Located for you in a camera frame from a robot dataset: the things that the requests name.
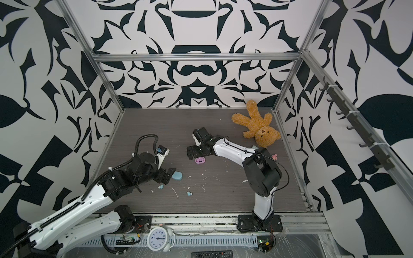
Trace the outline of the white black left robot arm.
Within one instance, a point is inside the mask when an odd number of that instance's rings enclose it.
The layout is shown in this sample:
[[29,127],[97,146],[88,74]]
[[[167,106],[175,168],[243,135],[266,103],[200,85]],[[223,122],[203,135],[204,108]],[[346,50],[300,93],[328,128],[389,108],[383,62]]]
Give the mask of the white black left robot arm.
[[95,237],[133,230],[136,219],[127,205],[87,223],[83,220],[149,181],[169,183],[176,169],[162,168],[170,151],[158,145],[158,139],[155,134],[143,135],[135,144],[132,158],[98,176],[83,196],[45,219],[17,225],[15,242],[1,257],[17,253],[20,258],[60,258]]

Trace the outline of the purple earbud charging case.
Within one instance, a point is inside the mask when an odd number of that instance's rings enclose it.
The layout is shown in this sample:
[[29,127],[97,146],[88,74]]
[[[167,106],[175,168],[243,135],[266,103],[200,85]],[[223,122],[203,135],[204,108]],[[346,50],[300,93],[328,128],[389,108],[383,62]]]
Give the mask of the purple earbud charging case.
[[196,164],[204,164],[206,162],[206,159],[204,157],[199,157],[195,159]]

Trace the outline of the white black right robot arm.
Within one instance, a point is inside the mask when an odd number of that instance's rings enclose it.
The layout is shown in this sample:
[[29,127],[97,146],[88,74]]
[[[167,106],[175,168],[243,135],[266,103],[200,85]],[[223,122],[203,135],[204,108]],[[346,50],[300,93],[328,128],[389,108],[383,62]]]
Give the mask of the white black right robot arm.
[[274,211],[274,195],[282,179],[282,172],[266,148],[247,148],[232,143],[221,135],[213,136],[205,128],[192,133],[195,145],[187,147],[190,160],[210,155],[226,158],[240,165],[247,182],[255,193],[251,215],[239,215],[239,232],[282,232],[281,217]]

